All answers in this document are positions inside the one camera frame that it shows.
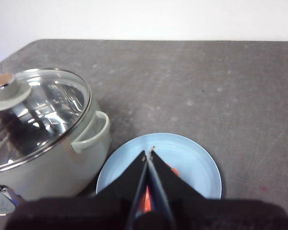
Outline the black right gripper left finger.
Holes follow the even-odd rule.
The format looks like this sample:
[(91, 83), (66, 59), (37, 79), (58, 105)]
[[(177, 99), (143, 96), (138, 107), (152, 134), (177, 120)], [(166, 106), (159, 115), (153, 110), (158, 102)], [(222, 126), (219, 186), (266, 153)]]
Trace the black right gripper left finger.
[(93, 197), (51, 197), (19, 205), (7, 230), (122, 230), (146, 164), (141, 151), (126, 170)]

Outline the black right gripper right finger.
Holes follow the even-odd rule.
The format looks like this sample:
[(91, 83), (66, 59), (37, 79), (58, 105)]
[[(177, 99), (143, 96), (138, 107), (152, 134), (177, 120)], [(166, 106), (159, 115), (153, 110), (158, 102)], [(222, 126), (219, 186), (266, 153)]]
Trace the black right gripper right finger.
[(150, 174), (177, 230), (288, 230), (288, 214), (275, 204), (248, 199), (209, 199), (191, 188), (151, 150)]

